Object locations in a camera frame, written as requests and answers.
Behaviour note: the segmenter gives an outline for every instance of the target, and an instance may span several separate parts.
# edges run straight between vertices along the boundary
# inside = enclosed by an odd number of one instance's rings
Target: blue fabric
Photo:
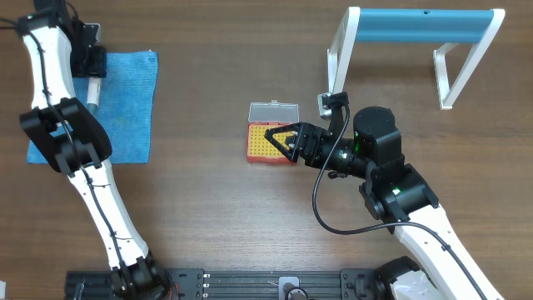
[[[362,8],[358,42],[478,43],[492,10]]]
[[[150,156],[157,53],[108,53],[96,118],[111,140],[112,163],[147,163]],[[77,98],[87,101],[88,79],[74,78]],[[30,142],[28,163],[47,163]]]

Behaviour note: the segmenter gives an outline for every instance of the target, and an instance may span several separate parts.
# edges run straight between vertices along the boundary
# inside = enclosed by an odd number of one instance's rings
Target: brown wooden surface
[[[351,110],[391,108],[403,152],[426,178],[471,256],[506,299],[533,294],[533,4],[523,1],[73,1],[110,52],[159,55],[148,165],[114,174],[137,230],[165,267],[217,270],[374,268],[407,250],[387,231],[340,237],[311,210],[317,170],[246,160],[250,102],[298,103],[326,126],[326,49],[350,5],[505,8],[506,20],[454,109],[439,110],[438,45],[357,45]],[[2,17],[32,11],[2,1]],[[450,53],[457,74],[466,48]],[[67,270],[106,270],[107,256],[68,180],[27,165],[18,124],[29,109],[25,47],[0,32],[0,280],[10,298],[62,297]],[[376,223],[356,179],[324,180],[319,207],[338,228]]]

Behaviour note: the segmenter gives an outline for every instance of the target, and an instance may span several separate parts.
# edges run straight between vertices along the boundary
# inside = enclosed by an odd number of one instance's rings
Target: yellow grid
[[[281,125],[261,125],[252,124],[248,127],[248,156],[260,158],[284,158],[270,142],[265,139],[265,132],[270,128],[277,128]],[[292,132],[282,132],[274,135],[274,138],[285,148],[285,138],[290,137]]]

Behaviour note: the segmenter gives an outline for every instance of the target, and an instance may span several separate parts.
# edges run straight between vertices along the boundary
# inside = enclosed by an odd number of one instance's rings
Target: blue bar
[[[375,43],[478,43],[492,10],[362,8],[356,41]]]

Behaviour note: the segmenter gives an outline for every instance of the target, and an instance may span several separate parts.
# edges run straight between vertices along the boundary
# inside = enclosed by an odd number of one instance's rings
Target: transparent lid
[[[300,114],[298,104],[278,103],[272,100],[270,103],[252,102],[250,103],[249,123],[298,123]]]

